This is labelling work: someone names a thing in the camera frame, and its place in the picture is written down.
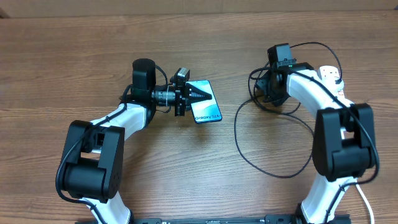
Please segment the Samsung Galaxy smartphone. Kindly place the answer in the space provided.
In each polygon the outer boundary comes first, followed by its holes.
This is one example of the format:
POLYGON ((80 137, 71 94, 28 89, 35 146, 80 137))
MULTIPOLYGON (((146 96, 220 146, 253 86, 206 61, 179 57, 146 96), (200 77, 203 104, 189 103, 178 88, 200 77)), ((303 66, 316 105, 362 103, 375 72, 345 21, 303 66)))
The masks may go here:
POLYGON ((196 81, 186 82, 187 91, 190 85, 210 93, 213 97, 211 100, 205 100, 205 101, 190 101, 188 99, 188 102, 191 106, 194 122, 196 122, 196 124, 202 124, 202 123, 212 123, 212 122, 221 121, 222 120, 221 111, 217 104, 215 94, 211 87, 210 81, 196 80, 196 81))

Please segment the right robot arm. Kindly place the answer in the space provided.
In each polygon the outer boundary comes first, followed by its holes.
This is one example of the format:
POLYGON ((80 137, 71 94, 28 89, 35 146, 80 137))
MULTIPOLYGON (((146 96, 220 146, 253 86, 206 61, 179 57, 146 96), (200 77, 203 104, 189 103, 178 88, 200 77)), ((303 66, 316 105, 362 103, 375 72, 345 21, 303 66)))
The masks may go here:
POLYGON ((266 215, 265 221, 350 223, 349 215, 335 215, 338 204, 351 186, 370 183, 379 173, 373 110, 345 97, 340 65, 315 69, 298 63, 289 44, 272 46, 267 56, 257 88, 274 106, 292 97, 313 115, 312 160, 317 174, 293 215, 266 215))

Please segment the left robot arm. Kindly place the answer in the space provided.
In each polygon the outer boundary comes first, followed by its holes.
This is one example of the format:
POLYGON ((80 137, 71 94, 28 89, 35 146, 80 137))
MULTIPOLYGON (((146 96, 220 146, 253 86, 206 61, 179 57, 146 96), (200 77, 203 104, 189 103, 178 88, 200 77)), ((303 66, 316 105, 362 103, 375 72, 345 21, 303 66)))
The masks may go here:
POLYGON ((124 143, 148 126, 157 107, 174 109, 176 116, 191 110, 197 124, 221 119, 208 80, 191 81, 190 71, 179 68, 164 85, 157 85, 159 70, 149 58, 133 61, 132 82, 118 107, 100 119, 75 120, 69 126, 55 189, 64 201, 86 205, 95 223, 134 223, 119 193, 124 143))

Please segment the white charger adapter plug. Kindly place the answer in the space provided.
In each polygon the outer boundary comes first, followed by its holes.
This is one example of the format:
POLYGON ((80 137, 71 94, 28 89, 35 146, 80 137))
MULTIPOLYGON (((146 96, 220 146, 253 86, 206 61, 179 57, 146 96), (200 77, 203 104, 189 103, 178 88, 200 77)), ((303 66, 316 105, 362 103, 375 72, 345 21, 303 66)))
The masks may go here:
POLYGON ((337 78, 336 80, 332 81, 333 89, 337 92, 343 91, 344 88, 344 81, 340 78, 337 78))

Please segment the white power strip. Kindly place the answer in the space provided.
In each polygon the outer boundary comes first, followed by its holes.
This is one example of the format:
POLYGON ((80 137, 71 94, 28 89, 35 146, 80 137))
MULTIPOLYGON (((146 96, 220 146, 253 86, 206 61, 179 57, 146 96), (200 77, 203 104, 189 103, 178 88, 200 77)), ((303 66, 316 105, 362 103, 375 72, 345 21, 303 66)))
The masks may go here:
POLYGON ((346 106, 353 104, 353 102, 345 97, 344 91, 335 91, 333 89, 332 81, 340 78, 339 70, 336 67, 324 65, 317 71, 318 77, 323 84, 346 106))

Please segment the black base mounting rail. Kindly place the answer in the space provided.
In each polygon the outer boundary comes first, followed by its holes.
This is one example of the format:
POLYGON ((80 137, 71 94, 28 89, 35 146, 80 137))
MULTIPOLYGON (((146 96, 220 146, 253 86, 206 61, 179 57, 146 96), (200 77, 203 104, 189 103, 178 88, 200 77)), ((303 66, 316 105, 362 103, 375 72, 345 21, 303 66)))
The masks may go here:
POLYGON ((135 218, 133 224, 305 224, 304 218, 296 215, 266 215, 257 218, 211 218, 211 219, 174 219, 135 218))

